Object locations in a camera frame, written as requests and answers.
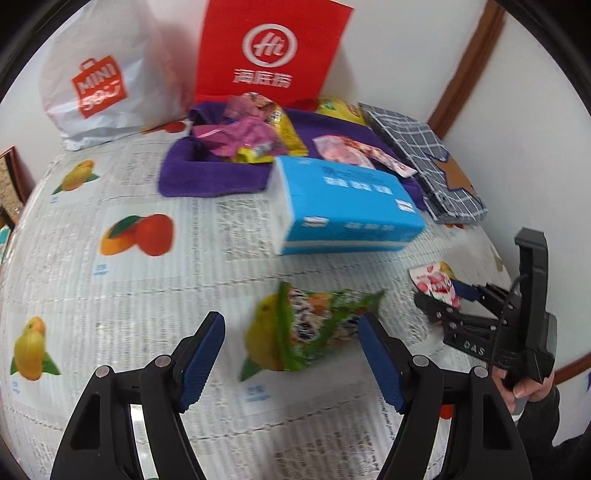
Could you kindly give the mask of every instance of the red paper bag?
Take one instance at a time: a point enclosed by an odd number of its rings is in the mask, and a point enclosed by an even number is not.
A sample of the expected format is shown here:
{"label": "red paper bag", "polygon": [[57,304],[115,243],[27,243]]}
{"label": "red paper bag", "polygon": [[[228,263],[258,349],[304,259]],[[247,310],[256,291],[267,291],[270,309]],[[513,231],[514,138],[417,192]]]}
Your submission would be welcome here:
{"label": "red paper bag", "polygon": [[210,0],[195,101],[245,92],[282,106],[316,98],[352,10],[331,0]]}

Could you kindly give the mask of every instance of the plaid cloth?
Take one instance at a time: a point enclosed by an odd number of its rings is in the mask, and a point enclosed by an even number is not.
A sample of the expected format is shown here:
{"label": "plaid cloth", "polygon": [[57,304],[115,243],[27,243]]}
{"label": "plaid cloth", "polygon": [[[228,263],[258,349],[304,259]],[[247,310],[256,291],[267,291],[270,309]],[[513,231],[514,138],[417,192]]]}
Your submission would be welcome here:
{"label": "plaid cloth", "polygon": [[441,165],[453,159],[427,124],[383,108],[364,103],[359,106],[373,131],[402,162],[418,170],[427,210],[437,223],[474,224],[485,217],[488,209],[478,195],[462,187],[450,188],[445,169],[435,161]]}

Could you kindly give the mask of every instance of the white plastic bag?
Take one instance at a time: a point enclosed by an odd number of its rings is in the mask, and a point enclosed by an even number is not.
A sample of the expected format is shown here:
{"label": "white plastic bag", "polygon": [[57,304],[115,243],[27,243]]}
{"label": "white plastic bag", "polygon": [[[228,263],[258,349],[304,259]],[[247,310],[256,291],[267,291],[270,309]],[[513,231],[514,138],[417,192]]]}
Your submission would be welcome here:
{"label": "white plastic bag", "polygon": [[145,0],[94,0],[50,48],[40,79],[68,150],[185,115],[181,86]]}

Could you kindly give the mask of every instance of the picture frame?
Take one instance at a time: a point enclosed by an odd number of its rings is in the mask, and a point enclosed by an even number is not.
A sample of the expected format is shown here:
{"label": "picture frame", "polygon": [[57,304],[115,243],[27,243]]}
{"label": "picture frame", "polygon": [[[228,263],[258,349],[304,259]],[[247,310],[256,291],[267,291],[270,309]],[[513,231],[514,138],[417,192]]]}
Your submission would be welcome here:
{"label": "picture frame", "polygon": [[18,164],[17,151],[11,147],[0,155],[0,206],[13,225],[18,222],[28,195]]}

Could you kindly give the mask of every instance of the wall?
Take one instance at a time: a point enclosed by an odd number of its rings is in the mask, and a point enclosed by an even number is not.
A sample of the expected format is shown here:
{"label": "wall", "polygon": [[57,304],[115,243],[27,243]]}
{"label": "wall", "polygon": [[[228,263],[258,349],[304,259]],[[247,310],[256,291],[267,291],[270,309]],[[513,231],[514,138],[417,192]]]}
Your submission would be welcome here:
{"label": "wall", "polygon": [[[206,0],[148,0],[185,90],[193,90]],[[426,120],[469,41],[485,0],[346,0],[356,11],[325,93],[397,109]],[[0,104],[0,150],[16,145],[37,181],[60,151],[45,117],[38,77],[51,39]]]}
{"label": "wall", "polygon": [[542,230],[558,366],[591,351],[591,116],[550,55],[513,18],[446,144],[490,208],[484,227],[513,275],[514,235]]}

